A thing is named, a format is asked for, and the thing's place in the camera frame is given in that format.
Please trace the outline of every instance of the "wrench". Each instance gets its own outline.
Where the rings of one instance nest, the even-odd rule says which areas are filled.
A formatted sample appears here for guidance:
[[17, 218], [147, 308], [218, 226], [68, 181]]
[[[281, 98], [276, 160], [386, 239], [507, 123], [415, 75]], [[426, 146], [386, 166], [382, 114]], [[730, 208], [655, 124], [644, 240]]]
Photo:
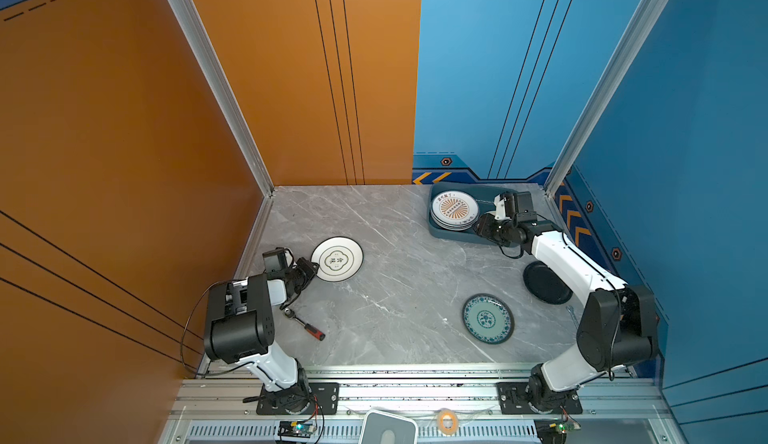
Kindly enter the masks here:
[[574, 320], [574, 325], [576, 326], [576, 330], [578, 330], [578, 320], [576, 319], [576, 313], [574, 312], [574, 307], [572, 305], [569, 305], [565, 309], [567, 309], [568, 313], [571, 314], [571, 319]]

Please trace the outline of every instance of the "teal plate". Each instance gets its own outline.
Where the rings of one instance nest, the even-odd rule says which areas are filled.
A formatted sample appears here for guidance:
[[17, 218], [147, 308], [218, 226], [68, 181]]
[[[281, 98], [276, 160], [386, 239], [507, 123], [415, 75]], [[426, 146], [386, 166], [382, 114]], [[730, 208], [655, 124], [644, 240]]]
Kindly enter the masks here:
[[462, 317], [469, 333], [487, 344], [501, 344], [514, 331], [512, 311], [494, 295], [476, 294], [467, 299]]

